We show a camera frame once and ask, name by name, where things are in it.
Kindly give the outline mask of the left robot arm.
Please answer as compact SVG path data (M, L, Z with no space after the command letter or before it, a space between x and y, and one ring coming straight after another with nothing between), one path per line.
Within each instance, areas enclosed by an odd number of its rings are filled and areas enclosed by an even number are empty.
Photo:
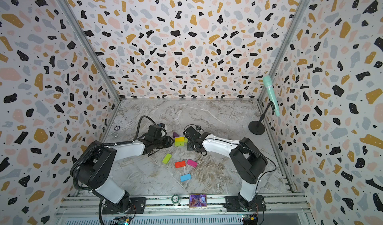
M160 149L171 147L174 142L160 125L149 126L147 133L135 137L133 141L117 143L94 141L70 170L73 185L79 191L90 191L113 211L126 212L132 202L129 193L117 185L110 176L114 162L129 157L150 156Z

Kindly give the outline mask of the yellow block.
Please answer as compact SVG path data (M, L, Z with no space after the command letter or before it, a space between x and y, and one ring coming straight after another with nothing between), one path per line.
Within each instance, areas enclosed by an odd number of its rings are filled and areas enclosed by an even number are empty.
M177 137L177 138L175 138L175 142L176 141L182 141L182 142L184 142L184 137Z

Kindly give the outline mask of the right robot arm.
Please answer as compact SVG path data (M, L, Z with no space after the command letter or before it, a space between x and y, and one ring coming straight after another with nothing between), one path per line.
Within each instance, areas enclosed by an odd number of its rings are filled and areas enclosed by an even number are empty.
M191 146L202 155L211 152L232 160L242 183L238 198L227 208L244 211L252 211L256 208L258 185L268 162L253 142L246 137L241 140L228 140L207 132L201 134L192 126L186 128L183 134Z

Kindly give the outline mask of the magenta block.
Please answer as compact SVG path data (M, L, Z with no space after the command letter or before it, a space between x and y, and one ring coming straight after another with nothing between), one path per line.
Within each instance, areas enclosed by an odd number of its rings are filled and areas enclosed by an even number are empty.
M198 163L196 161L194 161L194 160L189 159L187 161L187 165L192 166L193 168L196 168Z

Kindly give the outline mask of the red block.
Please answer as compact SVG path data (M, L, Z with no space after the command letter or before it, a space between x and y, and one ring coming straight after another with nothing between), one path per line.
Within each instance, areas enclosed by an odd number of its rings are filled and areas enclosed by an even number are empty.
M175 168L182 168L186 166L186 161L180 161L175 163Z

